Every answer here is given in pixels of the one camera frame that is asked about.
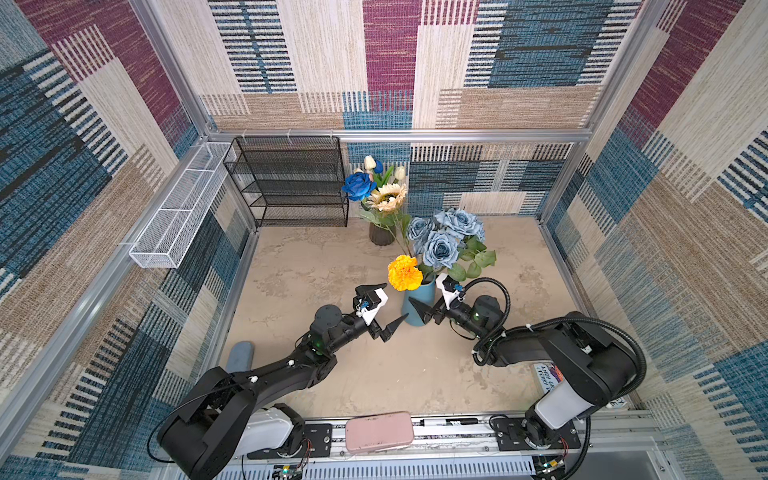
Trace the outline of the orange artificial flower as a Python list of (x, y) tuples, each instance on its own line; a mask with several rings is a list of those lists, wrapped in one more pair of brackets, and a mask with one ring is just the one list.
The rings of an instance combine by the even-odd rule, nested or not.
[(389, 284), (397, 291), (413, 291), (418, 289), (424, 280), (422, 271), (418, 268), (419, 261), (415, 257), (400, 255), (387, 267)]

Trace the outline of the red glass vase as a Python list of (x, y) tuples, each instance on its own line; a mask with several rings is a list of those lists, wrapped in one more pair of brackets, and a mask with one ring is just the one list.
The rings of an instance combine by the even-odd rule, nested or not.
[(395, 242), (395, 235), (386, 228), (370, 223), (369, 239), (376, 246), (388, 246)]

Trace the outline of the dusty blue rose bunch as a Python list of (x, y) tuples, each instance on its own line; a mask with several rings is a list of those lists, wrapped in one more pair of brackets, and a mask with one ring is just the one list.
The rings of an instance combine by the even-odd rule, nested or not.
[(465, 210), (451, 208), (430, 217), (413, 217), (404, 227), (403, 237), (417, 259), (423, 284), (441, 274), (457, 282), (476, 279), (497, 262), (496, 251), (485, 245), (482, 220)]

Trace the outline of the cream artificial sunflower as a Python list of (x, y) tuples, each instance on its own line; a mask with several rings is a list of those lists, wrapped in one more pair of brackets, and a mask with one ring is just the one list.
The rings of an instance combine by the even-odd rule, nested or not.
[(395, 242), (405, 255), (412, 256), (407, 227), (411, 216), (405, 211), (407, 187), (385, 184), (361, 201), (359, 217), (366, 222), (386, 228), (395, 235)]

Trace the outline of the dark blue artificial rose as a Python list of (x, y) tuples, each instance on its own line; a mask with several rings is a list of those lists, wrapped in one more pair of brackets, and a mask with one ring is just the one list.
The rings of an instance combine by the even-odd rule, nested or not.
[(377, 188), (371, 175), (367, 172), (356, 172), (348, 176), (342, 186), (350, 201), (363, 201)]

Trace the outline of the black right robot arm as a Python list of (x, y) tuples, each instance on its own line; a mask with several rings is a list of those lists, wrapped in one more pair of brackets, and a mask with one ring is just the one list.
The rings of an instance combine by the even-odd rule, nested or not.
[(476, 365), (506, 368), (549, 361), (562, 374), (560, 383), (512, 425), (531, 449), (552, 447), (573, 420), (589, 419), (646, 377), (639, 343), (609, 322), (574, 311), (508, 328), (511, 299), (500, 281), (480, 277), (462, 285), (441, 274), (436, 285), (440, 294), (434, 304), (410, 303), (423, 323), (448, 320), (471, 334)]

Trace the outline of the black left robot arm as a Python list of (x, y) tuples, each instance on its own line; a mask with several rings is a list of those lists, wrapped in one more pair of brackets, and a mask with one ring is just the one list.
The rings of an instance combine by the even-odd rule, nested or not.
[(153, 430), (159, 447), (190, 479), (212, 479), (235, 457), (256, 446), (243, 446), (248, 423), (262, 407), (323, 381), (338, 363), (336, 352), (364, 334), (384, 342), (405, 321), (402, 315), (382, 327), (376, 315), (388, 301), (385, 284), (355, 288), (353, 311), (320, 307), (309, 330), (287, 357), (248, 371), (206, 371), (186, 397)]

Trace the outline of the pink pencil case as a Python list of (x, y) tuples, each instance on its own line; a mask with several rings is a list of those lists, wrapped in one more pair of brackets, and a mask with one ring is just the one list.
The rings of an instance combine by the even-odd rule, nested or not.
[(412, 417), (404, 411), (353, 418), (345, 425), (345, 447), (351, 454), (404, 447), (413, 440)]

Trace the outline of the treehouse paperback book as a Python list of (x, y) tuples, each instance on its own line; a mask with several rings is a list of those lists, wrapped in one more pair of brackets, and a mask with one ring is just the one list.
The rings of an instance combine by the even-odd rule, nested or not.
[(564, 380), (564, 375), (552, 362), (535, 362), (532, 368), (543, 394), (549, 393)]

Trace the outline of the grey blue oval object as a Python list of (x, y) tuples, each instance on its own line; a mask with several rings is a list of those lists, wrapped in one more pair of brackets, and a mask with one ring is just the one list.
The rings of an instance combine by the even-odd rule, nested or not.
[(251, 369), (253, 356), (254, 344), (250, 341), (240, 341), (232, 346), (225, 370), (230, 373), (248, 371)]

